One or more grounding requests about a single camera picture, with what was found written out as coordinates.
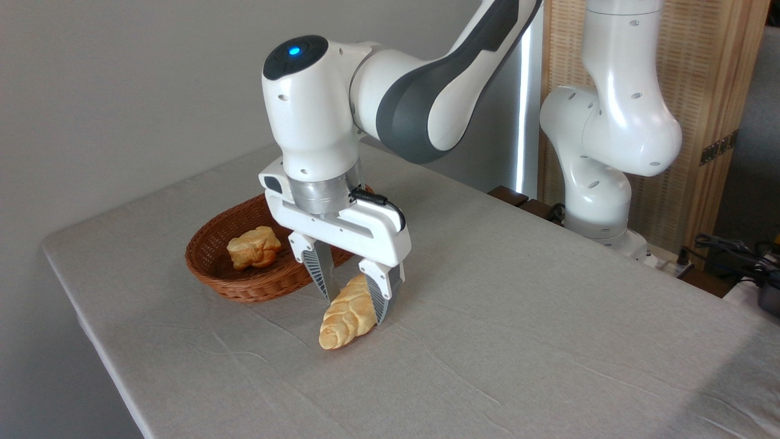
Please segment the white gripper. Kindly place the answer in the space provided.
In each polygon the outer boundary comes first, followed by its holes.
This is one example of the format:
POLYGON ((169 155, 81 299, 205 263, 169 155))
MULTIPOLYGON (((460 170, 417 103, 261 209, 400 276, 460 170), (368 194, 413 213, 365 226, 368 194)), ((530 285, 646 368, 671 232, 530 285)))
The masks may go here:
POLYGON ((335 299, 335 266, 329 244, 365 258, 359 267, 367 278, 378 324, 382 324, 406 280, 402 261, 411 250, 410 233, 401 230, 397 212, 357 201, 336 217, 316 216, 295 204, 281 160, 271 162, 258 178, 271 215, 279 225, 292 230, 289 242, 296 260, 326 300, 335 299))

